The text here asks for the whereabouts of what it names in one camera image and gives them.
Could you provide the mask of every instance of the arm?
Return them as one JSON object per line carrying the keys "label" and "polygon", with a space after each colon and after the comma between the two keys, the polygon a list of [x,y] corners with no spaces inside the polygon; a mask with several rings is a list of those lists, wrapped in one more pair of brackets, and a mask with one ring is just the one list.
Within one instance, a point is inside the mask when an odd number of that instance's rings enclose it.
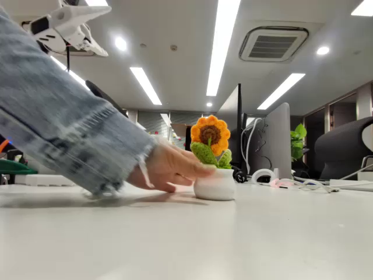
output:
{"label": "arm", "polygon": [[0,128],[17,148],[94,194],[118,189],[156,145],[59,69],[1,7]]}

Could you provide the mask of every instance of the ceiling air conditioner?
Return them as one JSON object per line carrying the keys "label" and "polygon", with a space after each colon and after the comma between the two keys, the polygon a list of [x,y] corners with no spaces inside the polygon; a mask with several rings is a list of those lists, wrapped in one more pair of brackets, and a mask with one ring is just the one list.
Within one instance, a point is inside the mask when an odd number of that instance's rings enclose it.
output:
{"label": "ceiling air conditioner", "polygon": [[251,30],[240,49],[244,61],[282,62],[291,58],[308,38],[301,27],[262,26]]}

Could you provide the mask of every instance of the orange petal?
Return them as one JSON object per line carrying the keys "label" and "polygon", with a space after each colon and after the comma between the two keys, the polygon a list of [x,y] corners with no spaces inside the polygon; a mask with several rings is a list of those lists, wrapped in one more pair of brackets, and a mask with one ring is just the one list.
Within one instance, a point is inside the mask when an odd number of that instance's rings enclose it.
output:
{"label": "orange petal", "polygon": [[211,146],[211,150],[214,153],[215,156],[220,156],[222,153],[222,149],[219,146],[219,144],[214,144]]}
{"label": "orange petal", "polygon": [[191,129],[192,137],[199,137],[200,136],[200,129],[197,125],[193,125]]}
{"label": "orange petal", "polygon": [[198,127],[203,127],[207,125],[207,118],[199,118],[198,122],[197,122],[197,126]]}
{"label": "orange petal", "polygon": [[228,149],[228,146],[229,146],[228,140],[226,139],[219,140],[219,147],[221,147],[222,150]]}
{"label": "orange petal", "polygon": [[226,130],[228,127],[227,123],[223,120],[218,120],[215,126],[221,131]]}
{"label": "orange petal", "polygon": [[214,115],[210,115],[207,118],[207,124],[208,125],[215,125],[215,124],[217,124],[217,117],[215,117]]}
{"label": "orange petal", "polygon": [[231,132],[229,130],[226,130],[224,129],[220,136],[223,138],[223,139],[229,139],[229,137],[231,137]]}
{"label": "orange petal", "polygon": [[199,136],[197,136],[197,137],[192,136],[192,142],[199,142],[200,143],[200,137]]}

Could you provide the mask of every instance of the finger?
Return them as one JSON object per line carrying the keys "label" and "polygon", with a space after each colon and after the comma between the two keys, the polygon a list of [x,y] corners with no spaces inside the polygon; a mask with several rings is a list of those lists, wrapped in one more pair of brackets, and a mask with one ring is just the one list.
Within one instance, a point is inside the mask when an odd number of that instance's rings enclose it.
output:
{"label": "finger", "polygon": [[193,184],[193,181],[179,174],[175,174],[175,176],[170,180],[170,183],[173,183],[175,185],[191,186]]}
{"label": "finger", "polygon": [[175,145],[171,146],[174,150],[177,152],[181,153],[183,156],[186,156],[188,159],[194,160],[196,162],[199,162],[199,159],[194,155],[194,153],[188,151],[188,150],[183,150],[180,149],[179,147],[176,147]]}
{"label": "finger", "polygon": [[176,173],[188,178],[207,177],[216,170],[216,166],[201,164],[182,156],[180,153],[173,153],[170,156],[173,157],[171,163]]}
{"label": "finger", "polygon": [[163,183],[160,185],[156,185],[156,190],[165,191],[167,193],[174,193],[176,191],[176,187],[174,185],[170,185],[169,183]]}

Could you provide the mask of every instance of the chair backrest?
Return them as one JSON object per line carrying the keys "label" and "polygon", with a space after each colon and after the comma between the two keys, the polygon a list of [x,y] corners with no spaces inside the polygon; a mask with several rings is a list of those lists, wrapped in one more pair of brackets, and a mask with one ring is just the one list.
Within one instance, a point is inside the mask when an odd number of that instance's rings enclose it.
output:
{"label": "chair backrest", "polygon": [[364,157],[373,155],[363,142],[363,130],[371,124],[373,117],[362,118],[317,139],[315,152],[325,162],[320,179],[340,179],[354,173],[361,167]]}

